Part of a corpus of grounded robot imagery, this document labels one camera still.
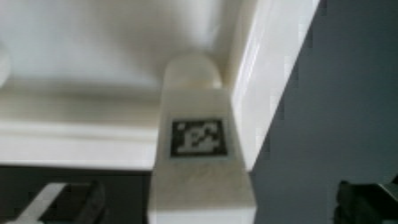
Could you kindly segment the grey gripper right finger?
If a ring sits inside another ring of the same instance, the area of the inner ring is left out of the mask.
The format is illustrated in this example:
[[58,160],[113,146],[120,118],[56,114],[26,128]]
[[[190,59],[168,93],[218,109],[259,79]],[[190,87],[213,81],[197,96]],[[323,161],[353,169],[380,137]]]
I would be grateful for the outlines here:
[[337,185],[334,224],[398,224],[398,183]]

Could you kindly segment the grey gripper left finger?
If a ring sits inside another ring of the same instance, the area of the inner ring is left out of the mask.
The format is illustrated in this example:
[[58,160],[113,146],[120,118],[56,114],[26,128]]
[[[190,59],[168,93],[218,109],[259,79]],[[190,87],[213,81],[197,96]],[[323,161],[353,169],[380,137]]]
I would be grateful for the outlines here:
[[44,185],[12,224],[104,224],[106,199],[97,182]]

